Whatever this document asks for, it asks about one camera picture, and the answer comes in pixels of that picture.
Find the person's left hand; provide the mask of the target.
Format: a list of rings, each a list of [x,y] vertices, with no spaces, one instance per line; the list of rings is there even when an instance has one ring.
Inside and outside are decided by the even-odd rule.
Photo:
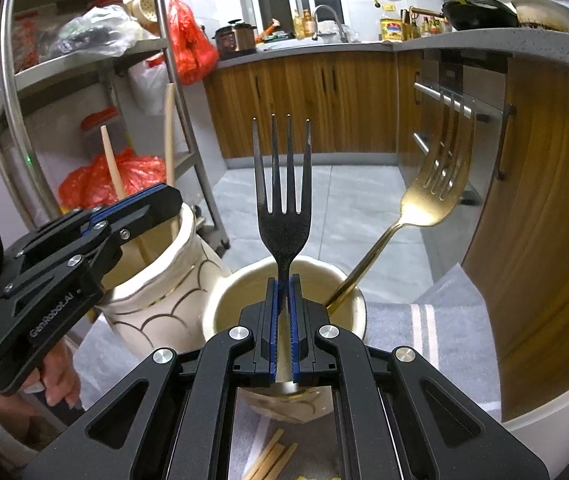
[[[44,357],[19,388],[24,391],[38,382],[45,388],[45,398],[49,406],[65,401],[74,408],[79,400],[80,380],[73,365],[73,356],[64,340],[60,340]],[[32,416],[34,408],[19,393],[4,396],[0,393],[0,414]]]

